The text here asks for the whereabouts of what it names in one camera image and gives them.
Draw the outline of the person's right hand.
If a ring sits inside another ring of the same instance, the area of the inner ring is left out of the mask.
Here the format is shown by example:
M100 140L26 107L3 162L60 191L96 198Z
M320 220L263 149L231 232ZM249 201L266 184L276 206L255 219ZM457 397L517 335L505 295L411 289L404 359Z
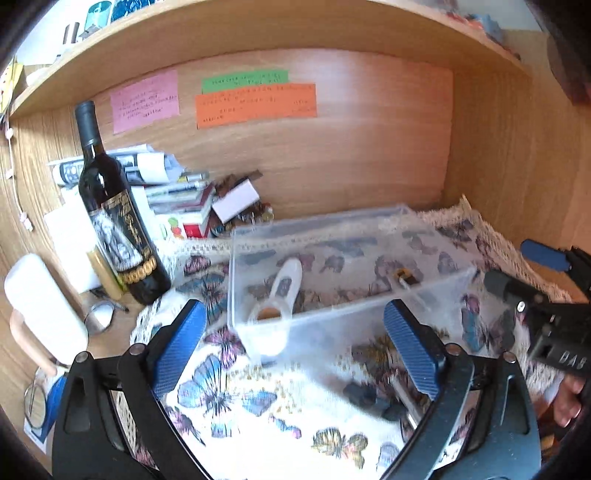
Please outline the person's right hand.
M582 404L578 396L582 393L586 380L573 375L565 375L554 398L548 405L555 423L566 428L580 415Z

